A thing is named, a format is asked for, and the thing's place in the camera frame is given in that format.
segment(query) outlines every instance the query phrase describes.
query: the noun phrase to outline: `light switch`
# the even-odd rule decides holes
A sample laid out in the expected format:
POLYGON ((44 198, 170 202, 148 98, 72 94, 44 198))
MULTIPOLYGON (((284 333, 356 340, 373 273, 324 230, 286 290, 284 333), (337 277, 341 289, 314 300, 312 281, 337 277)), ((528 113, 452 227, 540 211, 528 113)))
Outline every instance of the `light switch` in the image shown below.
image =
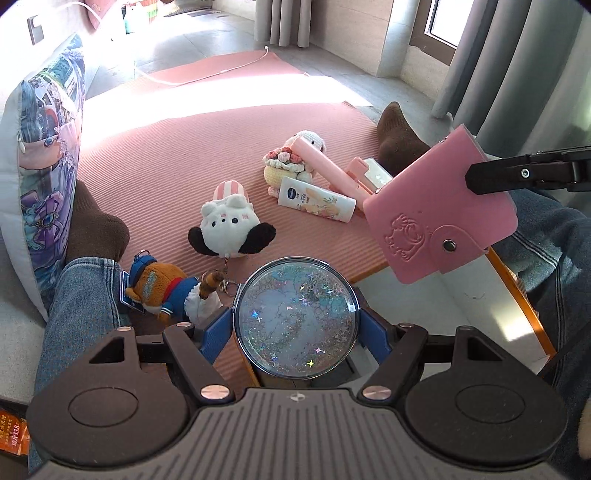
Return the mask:
POLYGON ((43 40, 45 38, 45 36, 43 35, 43 26, 39 23, 39 22, 34 22, 34 20, 37 19, 37 15, 34 17, 30 17, 27 18, 27 25, 29 27, 29 33, 31 34, 31 43, 33 45, 39 43, 41 40, 43 40))

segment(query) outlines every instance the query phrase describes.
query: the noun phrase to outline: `foot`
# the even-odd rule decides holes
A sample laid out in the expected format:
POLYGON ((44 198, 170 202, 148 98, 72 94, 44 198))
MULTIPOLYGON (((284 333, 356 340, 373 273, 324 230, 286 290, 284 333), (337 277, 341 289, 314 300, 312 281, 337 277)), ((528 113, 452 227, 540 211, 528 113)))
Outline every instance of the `foot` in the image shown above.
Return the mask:
POLYGON ((66 264, 82 257, 118 262, 128 243, 129 229, 123 220, 103 212, 86 185, 76 180, 66 264))
POLYGON ((429 150, 410 127, 398 102, 384 110, 378 122, 378 163, 393 177, 429 150))

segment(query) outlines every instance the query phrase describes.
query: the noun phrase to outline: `striped pink hat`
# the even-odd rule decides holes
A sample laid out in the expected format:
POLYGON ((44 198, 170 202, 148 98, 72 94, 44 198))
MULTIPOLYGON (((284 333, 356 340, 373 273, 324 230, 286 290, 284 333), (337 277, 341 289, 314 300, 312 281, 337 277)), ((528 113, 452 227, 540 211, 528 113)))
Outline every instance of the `striped pink hat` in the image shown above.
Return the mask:
POLYGON ((215 192, 213 192, 213 199, 222 200, 228 195, 232 195, 234 193, 240 193, 241 195, 244 195, 246 197, 246 201, 248 201, 248 194, 246 193, 246 190, 236 180, 221 182, 221 184, 217 186, 215 192))

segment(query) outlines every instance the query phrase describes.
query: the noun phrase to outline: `window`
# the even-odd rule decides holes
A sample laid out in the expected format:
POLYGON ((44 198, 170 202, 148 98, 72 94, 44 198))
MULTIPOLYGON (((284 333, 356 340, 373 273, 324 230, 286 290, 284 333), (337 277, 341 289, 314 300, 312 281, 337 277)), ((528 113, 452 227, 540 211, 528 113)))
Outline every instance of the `window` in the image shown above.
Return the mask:
POLYGON ((473 0, 419 0, 410 44, 449 65, 473 0))

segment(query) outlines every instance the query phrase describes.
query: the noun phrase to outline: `black plush ears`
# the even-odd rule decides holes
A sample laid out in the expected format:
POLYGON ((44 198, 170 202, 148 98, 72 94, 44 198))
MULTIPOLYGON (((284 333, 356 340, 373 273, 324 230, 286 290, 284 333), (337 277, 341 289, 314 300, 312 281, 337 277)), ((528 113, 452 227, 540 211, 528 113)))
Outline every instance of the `black plush ears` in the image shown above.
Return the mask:
POLYGON ((203 232, 198 226, 194 226, 189 230, 189 243, 198 254, 208 255, 210 257, 217 257, 218 254, 211 250, 203 239, 203 232))
POLYGON ((257 254, 275 238, 275 227, 270 223, 259 223, 251 228, 246 236, 246 240, 238 250, 241 254, 257 254))

